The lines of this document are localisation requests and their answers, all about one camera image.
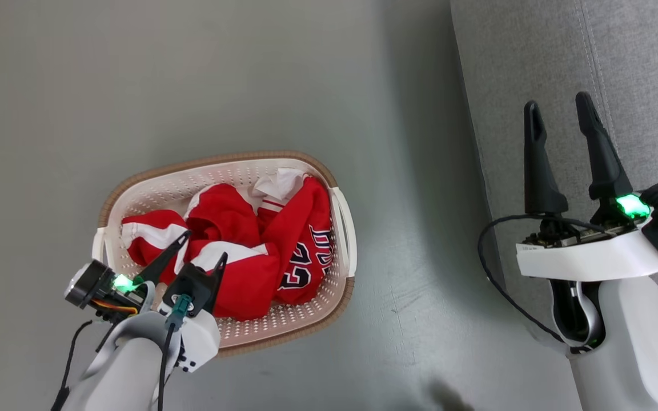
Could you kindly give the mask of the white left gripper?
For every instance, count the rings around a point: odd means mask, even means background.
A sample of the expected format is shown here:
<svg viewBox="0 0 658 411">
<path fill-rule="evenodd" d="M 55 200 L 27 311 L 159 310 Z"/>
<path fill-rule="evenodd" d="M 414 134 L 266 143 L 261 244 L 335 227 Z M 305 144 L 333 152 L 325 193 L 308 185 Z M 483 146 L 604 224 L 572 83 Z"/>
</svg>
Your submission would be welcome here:
<svg viewBox="0 0 658 411">
<path fill-rule="evenodd" d="M 184 231 L 176 237 L 133 280 L 93 260 L 71 279 L 65 291 L 66 301 L 81 309 L 93 307 L 115 325 L 128 319 L 143 320 L 148 313 L 158 319 L 165 331 L 174 324 L 170 348 L 178 353 L 170 354 L 169 359 L 185 372 L 196 371 L 219 351 L 221 334 L 212 314 L 229 255 L 222 253 L 211 274 L 186 263 L 161 297 L 146 283 L 159 283 L 190 236 L 191 231 Z"/>
</svg>

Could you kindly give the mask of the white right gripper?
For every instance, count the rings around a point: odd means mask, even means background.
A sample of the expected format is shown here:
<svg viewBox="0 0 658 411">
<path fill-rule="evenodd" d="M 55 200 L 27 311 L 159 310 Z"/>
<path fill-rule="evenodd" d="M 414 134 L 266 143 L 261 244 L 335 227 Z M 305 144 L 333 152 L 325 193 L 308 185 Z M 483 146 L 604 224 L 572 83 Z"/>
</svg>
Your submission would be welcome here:
<svg viewBox="0 0 658 411">
<path fill-rule="evenodd" d="M 658 250 L 641 231 L 651 221 L 652 208 L 640 200 L 640 194 L 632 194 L 632 184 L 590 94 L 578 92 L 575 107 L 580 132 L 587 140 L 592 174 L 588 195 L 591 200 L 599 202 L 591 223 L 625 226 L 632 224 L 629 216 L 637 216 L 638 220 L 632 231 L 624 231 L 614 237 L 594 232 L 592 236 L 582 236 L 579 243 L 563 247 L 516 244 L 520 273 L 527 277 L 581 283 L 656 274 Z M 565 213 L 569 211 L 568 200 L 559 191 L 552 172 L 545 147 L 547 131 L 536 101 L 530 100 L 525 104 L 523 122 L 525 213 Z"/>
</svg>

